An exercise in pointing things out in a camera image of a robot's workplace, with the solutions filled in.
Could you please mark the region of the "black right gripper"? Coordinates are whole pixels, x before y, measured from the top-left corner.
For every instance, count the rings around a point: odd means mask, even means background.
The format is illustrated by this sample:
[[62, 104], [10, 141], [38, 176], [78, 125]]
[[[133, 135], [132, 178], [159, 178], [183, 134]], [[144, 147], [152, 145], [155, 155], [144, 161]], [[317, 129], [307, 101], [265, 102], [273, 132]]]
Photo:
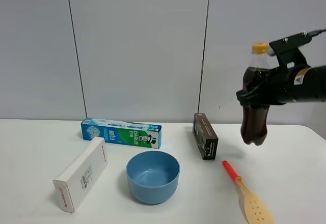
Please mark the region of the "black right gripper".
[[291, 68], [236, 92], [241, 106], [325, 102], [325, 66]]

